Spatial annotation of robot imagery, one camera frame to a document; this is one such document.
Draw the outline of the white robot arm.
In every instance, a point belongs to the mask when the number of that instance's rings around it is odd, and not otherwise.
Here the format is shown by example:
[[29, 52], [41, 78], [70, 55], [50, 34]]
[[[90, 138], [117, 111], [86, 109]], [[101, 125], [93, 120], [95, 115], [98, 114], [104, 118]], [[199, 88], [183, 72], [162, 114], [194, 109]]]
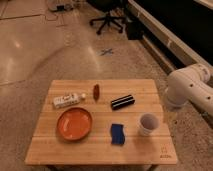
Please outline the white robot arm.
[[210, 77], [209, 69], [201, 63], [171, 72], [167, 77], [164, 104], [173, 110], [191, 101], [213, 117], [213, 88], [207, 84]]

